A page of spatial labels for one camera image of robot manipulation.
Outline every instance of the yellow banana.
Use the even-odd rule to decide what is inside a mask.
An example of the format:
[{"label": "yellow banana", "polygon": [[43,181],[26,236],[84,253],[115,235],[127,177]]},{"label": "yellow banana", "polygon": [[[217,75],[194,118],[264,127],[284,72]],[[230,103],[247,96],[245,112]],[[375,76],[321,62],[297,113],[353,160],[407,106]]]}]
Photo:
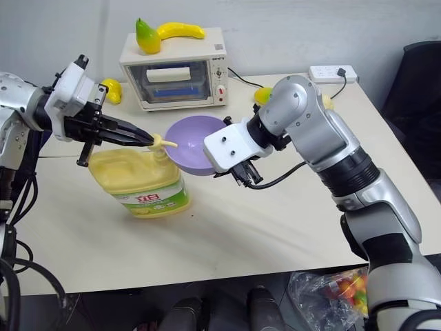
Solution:
[{"label": "yellow banana", "polygon": [[161,40],[172,37],[193,37],[202,39],[205,38],[205,31],[200,26],[193,24],[169,22],[159,26],[156,31]]}]

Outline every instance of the plastic bag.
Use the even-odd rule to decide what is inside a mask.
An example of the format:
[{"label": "plastic bag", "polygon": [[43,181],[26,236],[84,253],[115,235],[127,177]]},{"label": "plastic bag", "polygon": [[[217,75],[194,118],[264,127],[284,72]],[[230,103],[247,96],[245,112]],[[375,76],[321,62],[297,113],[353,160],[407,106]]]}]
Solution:
[{"label": "plastic bag", "polygon": [[346,331],[367,317],[367,267],[319,276],[293,272],[289,297],[313,331]]}]

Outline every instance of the oven window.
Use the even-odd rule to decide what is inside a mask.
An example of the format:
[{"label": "oven window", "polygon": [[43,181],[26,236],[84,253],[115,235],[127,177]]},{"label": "oven window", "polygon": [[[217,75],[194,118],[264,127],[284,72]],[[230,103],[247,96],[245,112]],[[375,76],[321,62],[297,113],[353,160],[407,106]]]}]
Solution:
[{"label": "oven window", "polygon": [[211,96],[206,61],[130,66],[142,100],[148,103],[205,100]]}]

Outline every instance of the oven knob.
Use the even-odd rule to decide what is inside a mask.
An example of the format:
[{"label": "oven knob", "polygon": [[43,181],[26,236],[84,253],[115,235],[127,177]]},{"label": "oven knob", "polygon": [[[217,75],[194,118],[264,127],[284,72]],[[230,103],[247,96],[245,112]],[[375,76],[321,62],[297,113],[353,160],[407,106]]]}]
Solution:
[{"label": "oven knob", "polygon": [[225,93],[227,92],[227,89],[225,88],[224,85],[218,85],[216,88],[216,94],[219,97],[223,97],[225,95]]}]

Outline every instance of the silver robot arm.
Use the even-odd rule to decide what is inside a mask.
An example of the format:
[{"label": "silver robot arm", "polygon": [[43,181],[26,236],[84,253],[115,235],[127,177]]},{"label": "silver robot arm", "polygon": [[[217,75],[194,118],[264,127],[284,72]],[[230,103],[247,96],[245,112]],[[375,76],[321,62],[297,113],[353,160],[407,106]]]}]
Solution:
[{"label": "silver robot arm", "polygon": [[380,331],[441,330],[441,275],[420,253],[416,216],[346,123],[325,109],[310,80],[282,79],[251,120],[211,134],[204,147],[218,173],[232,172],[248,186],[256,178],[254,167],[247,171],[250,160],[290,141],[344,212],[340,224],[352,251],[369,261],[370,325]]}]

